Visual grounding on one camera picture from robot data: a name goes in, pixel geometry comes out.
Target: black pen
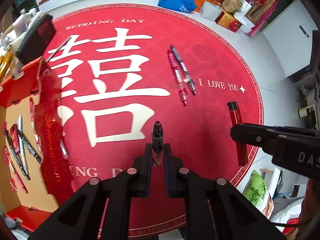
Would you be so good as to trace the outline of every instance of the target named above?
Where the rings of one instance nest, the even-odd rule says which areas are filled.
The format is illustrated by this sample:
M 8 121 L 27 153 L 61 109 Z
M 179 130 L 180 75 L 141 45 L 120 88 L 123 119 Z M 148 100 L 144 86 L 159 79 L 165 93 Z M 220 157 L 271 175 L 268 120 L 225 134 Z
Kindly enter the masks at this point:
M 14 148 L 13 148 L 12 141 L 11 141 L 11 138 L 10 138 L 10 135 L 9 135 L 8 130 L 5 129 L 4 132 L 5 132 L 5 136 L 6 136 L 6 138 L 7 138 L 9 147 L 10 147 L 10 149 L 11 149 L 12 155 L 13 155 L 16 163 L 18 164 L 18 166 L 19 166 L 19 168 L 20 168 L 23 176 L 25 176 L 27 180 L 30 180 L 29 175 L 27 175 L 26 172 L 24 171 L 23 166 L 22 166 L 20 160 L 18 159 L 18 157 L 17 157 L 17 155 L 16 155 L 16 152 L 15 152 L 15 150 L 14 150 Z
M 197 92 L 196 92 L 196 85 L 195 85 L 195 82 L 192 80 L 192 77 L 186 67 L 186 65 L 183 63 L 182 61 L 182 58 L 180 57 L 180 55 L 178 54 L 178 51 L 177 49 L 173 46 L 173 45 L 170 45 L 170 49 L 176 59 L 177 62 L 179 62 L 179 65 L 181 66 L 181 68 L 183 69 L 183 72 L 184 72 L 184 75 L 186 77 L 186 80 L 187 80 L 187 83 L 188 83 L 188 86 L 191 90 L 191 92 L 196 95 Z
M 36 152 L 36 150 L 31 146 L 31 144 L 28 142 L 27 138 L 24 136 L 24 134 L 17 130 L 17 133 L 19 135 L 19 137 L 22 139 L 24 145 L 27 147 L 28 151 L 30 152 L 30 154 L 36 158 L 36 160 L 41 163 L 41 157 L 38 155 L 38 153 Z

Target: pillow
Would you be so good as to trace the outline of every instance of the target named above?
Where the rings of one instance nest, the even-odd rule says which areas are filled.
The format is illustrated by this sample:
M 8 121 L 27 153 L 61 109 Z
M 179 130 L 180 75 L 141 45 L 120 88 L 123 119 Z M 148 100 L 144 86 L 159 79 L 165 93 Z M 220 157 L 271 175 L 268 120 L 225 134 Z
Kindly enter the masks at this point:
M 251 173 L 250 179 L 242 194 L 252 205 L 259 209 L 266 218 L 270 218 L 274 204 L 266 183 L 256 170 L 253 170 Z

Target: black bag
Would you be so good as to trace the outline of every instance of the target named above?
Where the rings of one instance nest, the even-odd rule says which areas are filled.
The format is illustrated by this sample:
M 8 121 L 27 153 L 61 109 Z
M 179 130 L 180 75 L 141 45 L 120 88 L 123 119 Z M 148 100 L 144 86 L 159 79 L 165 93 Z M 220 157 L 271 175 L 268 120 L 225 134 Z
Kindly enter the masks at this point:
M 28 30 L 16 52 L 16 57 L 23 65 L 43 55 L 56 34 L 51 20 L 52 16 L 45 14 Z

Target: shopping bag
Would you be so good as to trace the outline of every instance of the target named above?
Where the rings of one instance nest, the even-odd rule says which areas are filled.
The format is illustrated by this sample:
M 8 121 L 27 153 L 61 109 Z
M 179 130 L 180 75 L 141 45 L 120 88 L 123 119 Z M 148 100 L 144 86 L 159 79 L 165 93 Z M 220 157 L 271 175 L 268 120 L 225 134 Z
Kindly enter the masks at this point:
M 158 6 L 178 12 L 192 12 L 197 8 L 194 0 L 159 0 Z

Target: red box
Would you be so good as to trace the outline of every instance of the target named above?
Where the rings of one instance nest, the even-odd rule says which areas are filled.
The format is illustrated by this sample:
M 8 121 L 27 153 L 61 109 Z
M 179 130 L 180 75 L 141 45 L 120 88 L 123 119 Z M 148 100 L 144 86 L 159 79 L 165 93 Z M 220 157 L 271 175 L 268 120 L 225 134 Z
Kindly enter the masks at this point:
M 11 136 L 14 151 L 16 152 L 16 154 L 19 154 L 20 147 L 19 147 L 19 138 L 18 138 L 17 129 L 18 129 L 18 125 L 16 123 L 13 124 L 10 128 L 10 136 Z
M 216 19 L 216 23 L 234 33 L 242 26 L 242 24 L 237 21 L 232 14 L 226 13 L 225 11 L 223 11 Z

